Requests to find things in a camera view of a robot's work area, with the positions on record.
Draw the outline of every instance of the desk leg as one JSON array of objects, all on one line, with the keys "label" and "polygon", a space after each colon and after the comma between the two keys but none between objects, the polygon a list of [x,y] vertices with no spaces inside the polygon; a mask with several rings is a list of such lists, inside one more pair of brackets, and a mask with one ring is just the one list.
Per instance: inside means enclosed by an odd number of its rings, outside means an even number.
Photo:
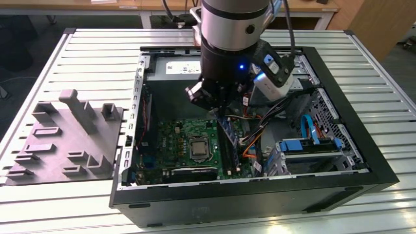
[{"label": "desk leg", "polygon": [[150,11],[139,11],[141,25],[143,29],[151,28],[150,15]]},{"label": "desk leg", "polygon": [[46,16],[49,24],[55,24],[55,16]]},{"label": "desk leg", "polygon": [[333,16],[333,12],[322,13],[321,17],[318,18],[317,24],[314,26],[314,30],[326,30],[331,16]]},{"label": "desk leg", "polygon": [[0,86],[0,99],[7,99],[7,92]]}]

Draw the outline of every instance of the white label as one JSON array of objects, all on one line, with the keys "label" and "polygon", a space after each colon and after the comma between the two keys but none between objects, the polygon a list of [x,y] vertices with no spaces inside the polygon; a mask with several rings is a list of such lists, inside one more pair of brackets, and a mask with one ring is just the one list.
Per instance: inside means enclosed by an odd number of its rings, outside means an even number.
[{"label": "white label", "polygon": [[249,100],[247,97],[242,97],[242,105],[243,106],[247,106],[247,100]]},{"label": "white label", "polygon": [[166,75],[199,73],[201,63],[198,61],[171,61],[166,63]]},{"label": "white label", "polygon": [[277,74],[277,72],[278,72],[278,65],[277,65],[277,63],[274,61],[270,63],[270,65],[267,65],[267,68],[270,69],[273,74]]},{"label": "white label", "polygon": [[257,161],[254,162],[254,169],[261,172],[261,165],[259,163],[257,163]]},{"label": "white label", "polygon": [[135,6],[118,6],[119,9],[137,9]]}]

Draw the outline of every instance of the cpu socket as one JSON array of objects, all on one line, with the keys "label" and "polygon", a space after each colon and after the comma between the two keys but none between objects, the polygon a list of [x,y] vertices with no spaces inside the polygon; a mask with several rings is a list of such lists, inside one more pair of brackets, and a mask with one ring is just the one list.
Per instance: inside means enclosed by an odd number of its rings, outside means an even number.
[{"label": "cpu socket", "polygon": [[206,137],[189,139],[189,158],[195,162],[202,162],[209,158],[209,142]]}]

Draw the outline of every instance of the green circuit board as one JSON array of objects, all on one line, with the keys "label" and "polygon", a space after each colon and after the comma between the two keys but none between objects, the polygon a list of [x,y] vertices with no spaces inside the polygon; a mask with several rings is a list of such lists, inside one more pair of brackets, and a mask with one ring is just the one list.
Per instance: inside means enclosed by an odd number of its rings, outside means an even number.
[{"label": "green circuit board", "polygon": [[[242,137],[239,120],[231,122],[234,133]],[[207,158],[193,160],[190,157],[191,143],[207,142]],[[215,120],[183,119],[157,123],[157,152],[154,166],[142,170],[149,184],[161,184],[161,169],[183,167],[215,167],[217,179],[250,177],[250,166],[242,163],[241,171],[227,175],[222,171],[221,144],[217,136]]]}]

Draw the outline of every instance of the metal slotted table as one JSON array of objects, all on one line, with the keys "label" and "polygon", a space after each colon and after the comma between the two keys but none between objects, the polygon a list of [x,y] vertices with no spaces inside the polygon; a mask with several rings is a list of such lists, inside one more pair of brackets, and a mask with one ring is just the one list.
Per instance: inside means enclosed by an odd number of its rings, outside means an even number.
[{"label": "metal slotted table", "polygon": [[[0,184],[30,132],[38,101],[57,101],[61,89],[77,89],[91,107],[113,102],[129,108],[141,46],[193,44],[191,31],[77,29],[63,34],[0,143]],[[107,207],[110,180],[0,187],[0,233],[367,233],[416,228],[416,108],[362,47],[342,31],[295,31],[295,44],[314,46],[394,170],[399,182],[325,213],[139,229]],[[262,39],[287,46],[286,31]]]}]

